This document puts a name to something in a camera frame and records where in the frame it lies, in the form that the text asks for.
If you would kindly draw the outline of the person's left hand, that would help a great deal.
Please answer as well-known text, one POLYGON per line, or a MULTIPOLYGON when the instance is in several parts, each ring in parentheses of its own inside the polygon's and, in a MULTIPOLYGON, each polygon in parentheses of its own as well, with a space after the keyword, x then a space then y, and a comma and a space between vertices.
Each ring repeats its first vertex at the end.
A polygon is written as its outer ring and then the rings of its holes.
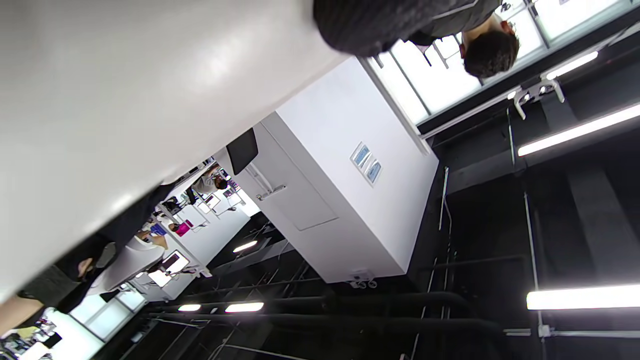
POLYGON ((430 39, 434 22, 463 4, 460 0, 314 0, 312 17, 332 50, 374 57, 398 41, 430 39))

